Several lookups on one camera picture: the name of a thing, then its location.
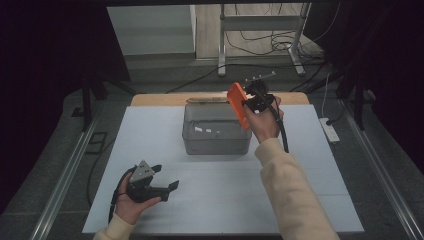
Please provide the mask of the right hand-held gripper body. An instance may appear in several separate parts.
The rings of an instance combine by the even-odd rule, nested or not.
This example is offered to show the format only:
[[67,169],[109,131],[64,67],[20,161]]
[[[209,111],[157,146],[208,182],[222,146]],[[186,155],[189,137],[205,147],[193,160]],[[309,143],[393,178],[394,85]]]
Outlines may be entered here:
[[267,75],[259,75],[258,77],[252,77],[251,79],[245,79],[243,82],[243,90],[245,86],[254,85],[257,93],[255,96],[250,96],[249,99],[255,99],[257,107],[250,108],[252,112],[263,112],[269,106],[272,105],[275,97],[269,93],[268,85],[264,82],[266,78],[275,76],[276,73],[272,71]]

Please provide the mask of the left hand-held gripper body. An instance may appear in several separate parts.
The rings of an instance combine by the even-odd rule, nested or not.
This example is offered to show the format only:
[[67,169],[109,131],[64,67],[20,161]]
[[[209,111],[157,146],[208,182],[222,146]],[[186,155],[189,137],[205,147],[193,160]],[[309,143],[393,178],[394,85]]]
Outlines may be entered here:
[[134,202],[142,203],[160,197],[161,201],[166,202],[169,198],[169,189],[151,186],[155,174],[151,166],[142,160],[132,171],[128,182],[126,193],[129,198]]

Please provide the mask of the orange phone case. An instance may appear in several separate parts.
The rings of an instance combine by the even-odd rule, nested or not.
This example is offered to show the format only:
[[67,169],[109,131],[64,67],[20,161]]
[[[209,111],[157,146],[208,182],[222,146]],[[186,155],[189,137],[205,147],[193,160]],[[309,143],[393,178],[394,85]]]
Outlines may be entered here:
[[249,129],[248,123],[245,121],[246,114],[243,102],[247,100],[247,96],[238,82],[234,82],[227,92],[227,99],[234,110],[241,127],[245,130]]

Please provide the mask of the clear grey plastic storage box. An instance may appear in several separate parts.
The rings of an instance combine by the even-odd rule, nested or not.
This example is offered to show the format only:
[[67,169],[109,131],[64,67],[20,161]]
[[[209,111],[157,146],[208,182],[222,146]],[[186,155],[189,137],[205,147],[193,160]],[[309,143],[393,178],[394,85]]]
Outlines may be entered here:
[[182,138],[189,155],[245,155],[252,132],[245,130],[223,97],[189,98]]

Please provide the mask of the person's right hand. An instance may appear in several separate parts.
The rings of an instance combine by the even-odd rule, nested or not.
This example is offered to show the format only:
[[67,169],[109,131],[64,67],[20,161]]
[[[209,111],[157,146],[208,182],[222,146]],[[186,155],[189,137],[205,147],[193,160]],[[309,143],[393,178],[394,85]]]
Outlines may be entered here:
[[273,111],[266,109],[262,112],[252,112],[248,106],[244,107],[246,115],[246,123],[249,125],[253,134],[259,143],[270,138],[278,138],[280,135],[280,127],[277,123],[274,113],[279,108],[281,99],[277,97],[272,103]]

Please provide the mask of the person's left hand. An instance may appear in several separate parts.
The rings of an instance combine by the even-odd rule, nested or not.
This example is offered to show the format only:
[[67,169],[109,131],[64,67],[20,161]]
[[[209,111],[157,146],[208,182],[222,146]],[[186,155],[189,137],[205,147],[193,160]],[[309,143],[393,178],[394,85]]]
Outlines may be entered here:
[[128,224],[134,225],[138,221],[140,215],[148,208],[159,203],[161,198],[152,198],[142,203],[137,203],[131,200],[126,194],[127,184],[131,176],[132,173],[128,173],[120,184],[116,200],[115,213]]

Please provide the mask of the white table board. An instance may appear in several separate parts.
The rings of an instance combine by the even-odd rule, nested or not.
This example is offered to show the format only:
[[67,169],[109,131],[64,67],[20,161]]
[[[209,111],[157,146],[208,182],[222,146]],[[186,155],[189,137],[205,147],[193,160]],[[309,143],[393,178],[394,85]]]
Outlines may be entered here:
[[[285,105],[289,151],[300,163],[339,233],[363,226],[311,105]],[[179,184],[168,201],[148,209],[137,223],[140,234],[276,235],[276,217],[261,182],[254,153],[189,155],[182,138],[184,109],[126,109],[101,183],[83,227],[95,233],[108,224],[110,202],[122,174],[146,161],[161,165],[153,186]]]

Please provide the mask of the grey metal stand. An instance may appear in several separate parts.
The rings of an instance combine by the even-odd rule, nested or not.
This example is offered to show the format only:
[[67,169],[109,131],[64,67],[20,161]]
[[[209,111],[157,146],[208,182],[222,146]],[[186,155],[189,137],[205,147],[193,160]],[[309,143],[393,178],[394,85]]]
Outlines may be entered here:
[[298,54],[298,45],[303,33],[304,25],[307,19],[310,3],[303,3],[299,15],[278,15],[278,16],[259,16],[259,15],[226,15],[225,5],[220,5],[220,37],[218,52],[218,75],[220,77],[226,74],[225,68],[225,42],[224,35],[227,31],[293,31],[294,40],[288,46],[288,54],[292,60],[294,68],[299,76],[306,74],[303,65],[300,62]]

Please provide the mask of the wooden table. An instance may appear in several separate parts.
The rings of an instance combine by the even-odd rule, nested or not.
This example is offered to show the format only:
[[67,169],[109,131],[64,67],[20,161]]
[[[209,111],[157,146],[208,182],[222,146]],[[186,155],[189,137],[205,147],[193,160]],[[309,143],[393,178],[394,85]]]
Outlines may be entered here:
[[[307,105],[309,99],[300,92],[274,92],[283,105]],[[131,106],[184,106],[189,98],[225,98],[225,92],[187,92],[169,94],[137,94],[131,101]]]

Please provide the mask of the white power strip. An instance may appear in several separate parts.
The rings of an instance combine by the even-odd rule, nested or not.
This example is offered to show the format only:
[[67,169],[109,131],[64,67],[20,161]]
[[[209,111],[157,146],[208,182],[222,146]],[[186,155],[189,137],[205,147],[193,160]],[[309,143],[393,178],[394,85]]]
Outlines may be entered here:
[[328,118],[320,118],[319,122],[322,126],[322,129],[327,137],[327,140],[330,143],[337,143],[340,141],[338,134],[336,133],[334,127],[331,124],[328,124]]

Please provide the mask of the black stand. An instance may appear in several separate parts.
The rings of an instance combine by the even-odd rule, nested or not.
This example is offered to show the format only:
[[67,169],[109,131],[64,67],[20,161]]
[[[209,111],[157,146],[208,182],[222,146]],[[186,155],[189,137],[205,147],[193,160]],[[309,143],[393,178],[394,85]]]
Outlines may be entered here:
[[365,92],[365,78],[361,72],[346,72],[336,89],[336,96],[339,99],[348,99],[350,95],[353,95],[353,119],[360,130],[365,129],[363,106],[373,102],[373,99],[365,98]]
[[106,90],[106,87],[104,86],[105,82],[112,84],[113,86],[123,90],[124,92],[127,92],[132,96],[138,94],[138,92],[134,88],[102,72],[97,72],[93,76],[83,76],[81,80],[82,107],[76,107],[72,113],[72,117],[83,118],[83,132],[86,132],[88,130],[89,126],[93,121],[91,95],[94,95],[97,100],[105,100],[108,96],[108,92]]

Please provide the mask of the white cabinet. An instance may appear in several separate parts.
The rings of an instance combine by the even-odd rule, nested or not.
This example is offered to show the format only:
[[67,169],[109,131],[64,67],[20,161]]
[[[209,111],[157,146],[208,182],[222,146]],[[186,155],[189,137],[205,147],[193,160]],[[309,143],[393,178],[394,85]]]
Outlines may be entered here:
[[108,7],[124,55],[195,52],[193,5]]

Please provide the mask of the aluminium floor rail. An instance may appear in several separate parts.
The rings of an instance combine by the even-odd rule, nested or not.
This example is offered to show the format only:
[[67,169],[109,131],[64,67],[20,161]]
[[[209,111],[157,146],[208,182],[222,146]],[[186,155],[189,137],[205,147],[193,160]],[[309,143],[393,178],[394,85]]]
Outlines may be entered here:
[[80,135],[77,145],[65,164],[65,167],[60,174],[60,177],[38,219],[38,222],[29,237],[29,240],[47,240],[96,126],[97,120],[93,120],[86,130]]
[[424,230],[419,226],[416,217],[395,185],[393,178],[384,166],[382,158],[377,154],[368,135],[356,123],[352,108],[342,101],[339,101],[339,103],[345,108],[346,119],[408,238],[410,240],[424,240]]

